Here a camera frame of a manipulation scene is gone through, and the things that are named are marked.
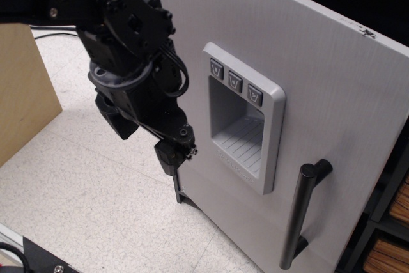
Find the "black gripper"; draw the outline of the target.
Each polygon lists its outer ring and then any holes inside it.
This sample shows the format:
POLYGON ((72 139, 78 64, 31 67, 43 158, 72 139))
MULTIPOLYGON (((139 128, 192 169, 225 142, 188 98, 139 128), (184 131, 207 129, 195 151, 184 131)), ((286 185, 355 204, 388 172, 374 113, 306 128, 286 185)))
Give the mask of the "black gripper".
POLYGON ((182 84, 174 65, 142 66, 140 71, 120 77, 91 63, 88 77, 96 87, 95 103, 101 115, 122 140, 139 127, 157 136, 155 152, 167 175, 192 158, 195 137, 175 97, 168 94, 182 84))

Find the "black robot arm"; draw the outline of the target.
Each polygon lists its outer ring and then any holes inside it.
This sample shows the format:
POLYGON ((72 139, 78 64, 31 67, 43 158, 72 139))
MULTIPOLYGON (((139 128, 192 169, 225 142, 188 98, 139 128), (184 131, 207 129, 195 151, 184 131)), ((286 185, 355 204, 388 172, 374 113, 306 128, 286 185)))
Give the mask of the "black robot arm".
POLYGON ((1 0, 1 22, 74 26, 89 58, 96 105, 122 139, 144 128, 167 175, 197 152, 177 99, 189 86, 161 0, 1 0))

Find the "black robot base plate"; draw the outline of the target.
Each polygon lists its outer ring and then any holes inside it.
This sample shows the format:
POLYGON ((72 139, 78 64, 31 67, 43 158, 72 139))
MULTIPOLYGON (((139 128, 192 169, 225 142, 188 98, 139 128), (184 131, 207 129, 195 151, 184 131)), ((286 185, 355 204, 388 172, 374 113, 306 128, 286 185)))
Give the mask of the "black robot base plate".
POLYGON ((31 272, 42 273, 78 273, 79 270, 58 258, 33 241, 23 237, 24 256, 27 258, 31 272))

